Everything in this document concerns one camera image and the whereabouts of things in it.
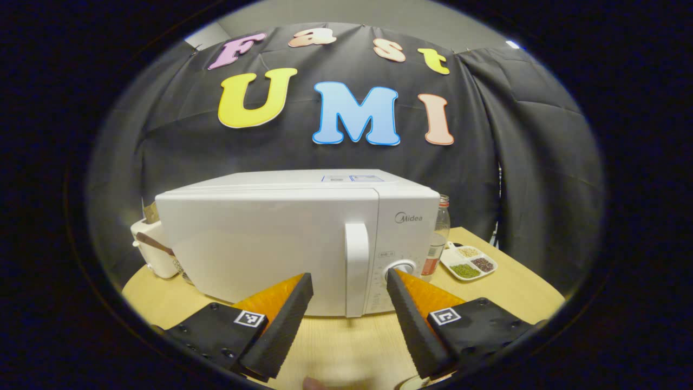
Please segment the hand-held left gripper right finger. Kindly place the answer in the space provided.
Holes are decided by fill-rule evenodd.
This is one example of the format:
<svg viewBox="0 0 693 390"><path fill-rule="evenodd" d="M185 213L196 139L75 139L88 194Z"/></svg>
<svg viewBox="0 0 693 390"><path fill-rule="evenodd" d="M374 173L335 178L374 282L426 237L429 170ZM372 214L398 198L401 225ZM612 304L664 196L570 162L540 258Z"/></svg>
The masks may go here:
<svg viewBox="0 0 693 390"><path fill-rule="evenodd" d="M422 378L481 370L540 327L490 299L466 301L398 269L389 269L386 285L409 355Z"/></svg>

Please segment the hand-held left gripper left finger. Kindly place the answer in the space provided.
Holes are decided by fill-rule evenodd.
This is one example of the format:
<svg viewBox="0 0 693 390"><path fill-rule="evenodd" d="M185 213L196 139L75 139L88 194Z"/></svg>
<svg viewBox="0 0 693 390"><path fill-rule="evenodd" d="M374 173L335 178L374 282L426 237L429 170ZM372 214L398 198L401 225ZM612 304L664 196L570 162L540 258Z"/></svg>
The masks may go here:
<svg viewBox="0 0 693 390"><path fill-rule="evenodd" d="M275 379L313 297L302 272L231 305L210 303L169 328L168 342L223 370L256 380Z"/></svg>

